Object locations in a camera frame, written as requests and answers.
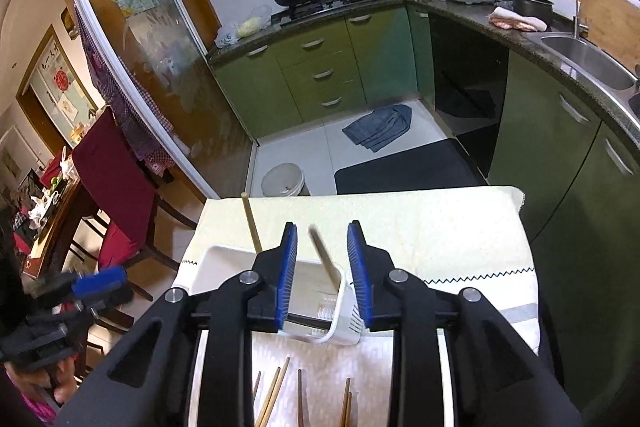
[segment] black floor mat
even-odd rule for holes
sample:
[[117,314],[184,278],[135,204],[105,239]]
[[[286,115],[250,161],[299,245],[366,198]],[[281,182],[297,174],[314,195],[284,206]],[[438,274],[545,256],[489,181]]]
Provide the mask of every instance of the black floor mat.
[[401,192],[486,185],[460,144],[453,139],[402,151],[335,173],[338,194]]

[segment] sink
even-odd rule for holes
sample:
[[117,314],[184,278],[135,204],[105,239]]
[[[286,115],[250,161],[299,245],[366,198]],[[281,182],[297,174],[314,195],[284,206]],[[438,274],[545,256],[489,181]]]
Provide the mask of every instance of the sink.
[[571,64],[584,76],[611,89],[622,91],[636,83],[636,78],[630,71],[590,42],[574,39],[565,33],[535,33],[526,36]]

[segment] chopstick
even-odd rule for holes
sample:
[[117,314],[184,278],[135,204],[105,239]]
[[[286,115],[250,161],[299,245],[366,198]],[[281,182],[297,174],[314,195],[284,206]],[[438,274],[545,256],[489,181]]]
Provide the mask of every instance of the chopstick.
[[344,384],[344,396],[342,397],[342,413],[340,415],[339,427],[345,427],[347,422],[347,408],[349,406],[349,387],[351,386],[351,378],[347,378]]
[[255,403],[255,395],[258,393],[258,386],[260,385],[261,376],[262,376],[262,372],[258,371],[258,377],[255,379],[255,383],[254,383],[254,399],[252,400],[252,403]]
[[269,423],[269,418],[271,417],[271,411],[273,410],[273,406],[276,404],[276,400],[278,399],[278,393],[280,392],[280,388],[282,387],[282,381],[284,380],[284,376],[287,372],[287,367],[289,367],[289,361],[291,357],[287,357],[287,360],[284,361],[284,366],[282,367],[282,371],[278,374],[278,383],[276,384],[275,391],[271,393],[269,399],[269,405],[267,407],[267,412],[262,417],[262,422],[258,424],[257,427],[266,427],[267,423]]
[[251,203],[249,203],[249,194],[243,192],[240,194],[242,198],[242,206],[244,206],[244,215],[246,216],[246,222],[249,225],[249,232],[251,233],[251,240],[254,242],[255,253],[262,251],[262,245],[260,244],[260,237],[258,237],[258,229],[255,226],[254,213],[251,211]]
[[278,381],[278,377],[280,376],[280,368],[276,369],[275,375],[273,375],[273,380],[271,381],[271,385],[269,387],[269,392],[267,396],[264,398],[264,402],[262,403],[262,407],[260,408],[260,414],[258,415],[258,419],[255,421],[255,427],[260,427],[262,424],[262,419],[264,418],[264,414],[267,412],[267,407],[269,406],[269,400],[271,399],[271,394],[276,387],[276,382]]
[[318,252],[318,257],[322,264],[324,265],[324,269],[331,279],[331,282],[334,284],[335,291],[340,291],[340,274],[338,274],[338,270],[335,268],[334,263],[331,261],[331,257],[329,256],[329,252],[326,251],[326,247],[320,239],[320,234],[318,229],[314,225],[309,227],[309,237],[311,238],[311,242],[316,247],[316,252]]
[[302,412],[302,369],[298,370],[298,427],[305,427],[305,418]]

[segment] plastic bag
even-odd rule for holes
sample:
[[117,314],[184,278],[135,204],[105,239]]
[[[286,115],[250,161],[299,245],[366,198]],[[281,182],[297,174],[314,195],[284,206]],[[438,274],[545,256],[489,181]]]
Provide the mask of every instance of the plastic bag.
[[232,23],[218,29],[218,35],[216,36],[216,46],[224,48],[225,46],[231,46],[239,41],[238,38],[238,23]]

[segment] white tile floor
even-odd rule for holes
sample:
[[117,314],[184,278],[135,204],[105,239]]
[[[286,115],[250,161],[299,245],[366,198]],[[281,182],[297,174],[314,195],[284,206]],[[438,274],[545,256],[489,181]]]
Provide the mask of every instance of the white tile floor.
[[257,150],[251,196],[262,196],[262,178],[281,163],[295,163],[302,169],[312,196],[329,196],[336,194],[334,174],[340,169],[447,138],[422,102],[414,100],[406,105],[412,109],[411,128],[377,153],[354,145],[342,132],[370,111],[266,141]]

